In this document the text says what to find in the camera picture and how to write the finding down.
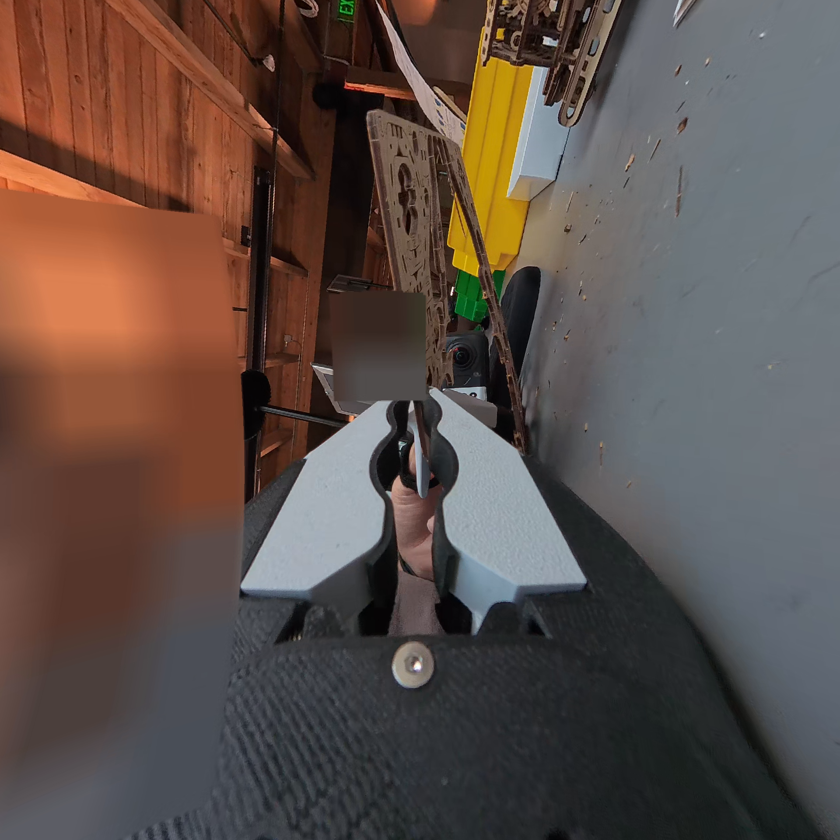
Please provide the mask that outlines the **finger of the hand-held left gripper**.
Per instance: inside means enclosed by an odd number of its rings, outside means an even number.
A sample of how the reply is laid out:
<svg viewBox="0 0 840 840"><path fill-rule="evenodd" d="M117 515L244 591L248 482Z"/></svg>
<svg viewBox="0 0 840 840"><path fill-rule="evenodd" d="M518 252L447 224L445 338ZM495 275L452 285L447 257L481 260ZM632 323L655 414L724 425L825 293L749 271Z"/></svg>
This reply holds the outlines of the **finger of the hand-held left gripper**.
<svg viewBox="0 0 840 840"><path fill-rule="evenodd" d="M426 498L432 479L432 470L429 459L431 437L424 415L424 404L422 402L413 402L413 407L409 411L409 415L409 425L414 435L413 450L416 491L420 498Z"/></svg>

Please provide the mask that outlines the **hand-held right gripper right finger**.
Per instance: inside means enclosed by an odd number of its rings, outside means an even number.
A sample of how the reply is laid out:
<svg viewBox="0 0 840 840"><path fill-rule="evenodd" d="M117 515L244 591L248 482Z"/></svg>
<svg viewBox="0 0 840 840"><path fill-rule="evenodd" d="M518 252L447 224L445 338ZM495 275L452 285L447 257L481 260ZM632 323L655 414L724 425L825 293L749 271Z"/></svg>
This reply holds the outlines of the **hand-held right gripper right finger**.
<svg viewBox="0 0 840 840"><path fill-rule="evenodd" d="M490 609L582 592L587 579L524 457L434 388L425 402L435 513L434 581L478 632Z"/></svg>

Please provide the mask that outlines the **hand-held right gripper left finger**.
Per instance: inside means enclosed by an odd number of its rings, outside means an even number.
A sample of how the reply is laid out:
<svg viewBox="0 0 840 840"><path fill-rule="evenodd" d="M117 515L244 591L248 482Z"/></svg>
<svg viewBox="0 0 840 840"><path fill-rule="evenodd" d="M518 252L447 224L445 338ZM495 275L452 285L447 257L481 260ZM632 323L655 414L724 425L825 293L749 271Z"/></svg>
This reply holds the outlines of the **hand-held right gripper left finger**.
<svg viewBox="0 0 840 840"><path fill-rule="evenodd" d="M328 608L359 632L387 631L398 575L387 492L407 411L407 402L377 402L303 460L241 592Z"/></svg>

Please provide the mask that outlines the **laser-cut wooden parts sheet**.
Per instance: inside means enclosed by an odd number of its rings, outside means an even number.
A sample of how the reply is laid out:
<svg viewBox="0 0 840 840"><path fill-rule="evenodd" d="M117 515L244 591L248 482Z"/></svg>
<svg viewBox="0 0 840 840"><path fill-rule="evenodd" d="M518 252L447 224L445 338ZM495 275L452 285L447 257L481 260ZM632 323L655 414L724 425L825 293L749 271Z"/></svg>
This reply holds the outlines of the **laser-cut wooden parts sheet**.
<svg viewBox="0 0 840 840"><path fill-rule="evenodd" d="M453 361L445 347L445 253L437 168L441 163L478 258L480 288L511 400L513 444L525 455L528 433L519 378L460 149L444 135L383 110L368 112L366 125L395 290L418 293L423 301L426 389L453 381Z"/></svg>

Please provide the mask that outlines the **person's left forearm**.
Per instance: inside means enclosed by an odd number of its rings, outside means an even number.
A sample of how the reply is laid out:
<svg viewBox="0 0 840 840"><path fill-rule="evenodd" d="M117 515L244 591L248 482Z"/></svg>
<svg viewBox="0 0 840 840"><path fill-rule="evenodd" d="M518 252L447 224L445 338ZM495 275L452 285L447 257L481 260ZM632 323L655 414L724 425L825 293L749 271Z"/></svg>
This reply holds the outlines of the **person's left forearm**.
<svg viewBox="0 0 840 840"><path fill-rule="evenodd" d="M437 605L435 583L399 569L388 637L444 636Z"/></svg>

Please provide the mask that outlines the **assembled wooden mechanical model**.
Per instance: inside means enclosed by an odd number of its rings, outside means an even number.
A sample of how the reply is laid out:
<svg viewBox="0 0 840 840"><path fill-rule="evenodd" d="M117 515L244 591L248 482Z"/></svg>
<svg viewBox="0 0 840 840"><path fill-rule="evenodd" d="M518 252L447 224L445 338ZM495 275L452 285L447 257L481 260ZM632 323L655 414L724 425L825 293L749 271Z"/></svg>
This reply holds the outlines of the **assembled wooden mechanical model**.
<svg viewBox="0 0 840 840"><path fill-rule="evenodd" d="M622 1L488 1L479 59L546 69L543 103L558 122L581 118Z"/></svg>

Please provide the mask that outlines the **person's left hand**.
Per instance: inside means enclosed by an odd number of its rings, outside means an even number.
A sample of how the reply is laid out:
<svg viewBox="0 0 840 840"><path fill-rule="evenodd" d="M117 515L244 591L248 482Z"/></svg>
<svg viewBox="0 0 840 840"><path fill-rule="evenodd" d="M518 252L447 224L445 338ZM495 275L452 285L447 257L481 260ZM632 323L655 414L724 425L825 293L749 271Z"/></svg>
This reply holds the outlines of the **person's left hand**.
<svg viewBox="0 0 840 840"><path fill-rule="evenodd" d="M397 549L415 576L434 580L433 534L435 512L442 493L429 486L425 497L416 491L415 446L402 450L401 472L391 490Z"/></svg>

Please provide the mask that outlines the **silver framed panel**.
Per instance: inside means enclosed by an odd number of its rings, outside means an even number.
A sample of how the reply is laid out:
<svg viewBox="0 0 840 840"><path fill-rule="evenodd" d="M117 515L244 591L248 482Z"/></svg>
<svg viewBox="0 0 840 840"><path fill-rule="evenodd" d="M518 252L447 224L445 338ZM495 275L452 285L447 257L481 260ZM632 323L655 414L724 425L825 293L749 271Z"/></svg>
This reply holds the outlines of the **silver framed panel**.
<svg viewBox="0 0 840 840"><path fill-rule="evenodd" d="M355 417L364 411L364 404L362 403L338 400L334 391L332 366L312 362L311 368L336 413L347 417Z"/></svg>

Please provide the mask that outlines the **black round fan on pole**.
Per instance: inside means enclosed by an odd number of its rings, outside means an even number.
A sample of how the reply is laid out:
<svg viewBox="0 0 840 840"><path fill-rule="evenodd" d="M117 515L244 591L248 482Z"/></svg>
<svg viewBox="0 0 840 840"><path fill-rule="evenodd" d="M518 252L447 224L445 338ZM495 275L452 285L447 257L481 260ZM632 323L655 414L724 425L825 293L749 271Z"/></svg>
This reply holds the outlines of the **black round fan on pole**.
<svg viewBox="0 0 840 840"><path fill-rule="evenodd" d="M245 441L254 438L260 432L264 425L266 415L335 428L341 428L349 424L349 421L341 419L271 405L270 383L266 374L262 371L246 369L240 375L240 382L242 387Z"/></svg>

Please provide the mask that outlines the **green plastic bin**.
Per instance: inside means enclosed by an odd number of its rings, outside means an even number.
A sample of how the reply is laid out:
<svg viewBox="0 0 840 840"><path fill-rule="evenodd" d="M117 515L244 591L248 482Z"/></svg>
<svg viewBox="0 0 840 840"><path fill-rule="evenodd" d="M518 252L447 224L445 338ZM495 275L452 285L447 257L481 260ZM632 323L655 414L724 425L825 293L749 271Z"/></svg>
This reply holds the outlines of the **green plastic bin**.
<svg viewBox="0 0 840 840"><path fill-rule="evenodd" d="M454 300L455 315L473 323L488 318L488 304L480 279L463 269L457 269Z"/></svg>

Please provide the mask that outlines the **yellow plastic bin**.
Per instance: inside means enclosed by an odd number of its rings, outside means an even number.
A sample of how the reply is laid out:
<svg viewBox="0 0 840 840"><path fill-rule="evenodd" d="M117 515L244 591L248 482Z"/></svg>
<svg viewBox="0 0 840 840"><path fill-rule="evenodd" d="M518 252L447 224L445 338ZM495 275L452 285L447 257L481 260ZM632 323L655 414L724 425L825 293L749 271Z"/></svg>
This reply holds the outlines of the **yellow plastic bin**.
<svg viewBox="0 0 840 840"><path fill-rule="evenodd" d="M462 157L491 270L517 256L529 201L508 196L532 77L530 66L476 64Z"/></svg>

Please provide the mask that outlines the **white box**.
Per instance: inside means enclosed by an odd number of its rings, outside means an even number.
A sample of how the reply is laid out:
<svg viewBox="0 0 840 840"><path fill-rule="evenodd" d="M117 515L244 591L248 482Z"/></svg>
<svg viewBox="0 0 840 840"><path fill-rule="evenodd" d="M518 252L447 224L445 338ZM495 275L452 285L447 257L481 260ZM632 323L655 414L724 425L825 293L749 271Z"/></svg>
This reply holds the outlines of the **white box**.
<svg viewBox="0 0 840 840"><path fill-rule="evenodd" d="M528 203L554 182L570 134L570 129L560 124L559 113L559 107L527 100L507 198Z"/></svg>

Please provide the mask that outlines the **scattered wood scraps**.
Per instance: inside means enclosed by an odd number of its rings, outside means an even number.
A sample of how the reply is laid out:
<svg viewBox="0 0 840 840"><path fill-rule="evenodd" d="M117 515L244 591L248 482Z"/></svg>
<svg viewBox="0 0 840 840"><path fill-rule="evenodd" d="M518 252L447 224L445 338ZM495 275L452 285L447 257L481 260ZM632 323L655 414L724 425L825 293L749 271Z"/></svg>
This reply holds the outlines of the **scattered wood scraps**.
<svg viewBox="0 0 840 840"><path fill-rule="evenodd" d="M675 2L623 7L558 174L532 200L520 266L542 286L523 368L534 454L568 485L633 489L667 408L670 313L697 282L679 267L689 152L708 53L671 26Z"/></svg>

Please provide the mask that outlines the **hanging white paper banner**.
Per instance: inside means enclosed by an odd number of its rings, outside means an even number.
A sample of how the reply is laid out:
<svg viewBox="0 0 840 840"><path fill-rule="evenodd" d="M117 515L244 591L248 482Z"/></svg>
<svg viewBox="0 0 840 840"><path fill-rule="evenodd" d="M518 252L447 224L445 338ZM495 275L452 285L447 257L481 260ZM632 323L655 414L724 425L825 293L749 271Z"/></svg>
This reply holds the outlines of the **hanging white paper banner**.
<svg viewBox="0 0 840 840"><path fill-rule="evenodd" d="M472 81L424 75L405 42L393 2L376 2L376 8L396 66L425 119L435 131L463 148Z"/></svg>

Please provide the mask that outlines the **black metal wall rail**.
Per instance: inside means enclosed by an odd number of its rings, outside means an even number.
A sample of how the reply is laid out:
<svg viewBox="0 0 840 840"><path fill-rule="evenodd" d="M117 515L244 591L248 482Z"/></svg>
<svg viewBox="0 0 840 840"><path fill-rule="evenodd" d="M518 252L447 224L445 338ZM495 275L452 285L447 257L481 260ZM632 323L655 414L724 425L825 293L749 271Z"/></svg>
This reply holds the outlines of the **black metal wall rail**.
<svg viewBox="0 0 840 840"><path fill-rule="evenodd" d="M254 168L253 176L245 370L265 373L274 177L271 172L259 166ZM260 446L261 430L254 438L245 441L246 501L259 490Z"/></svg>

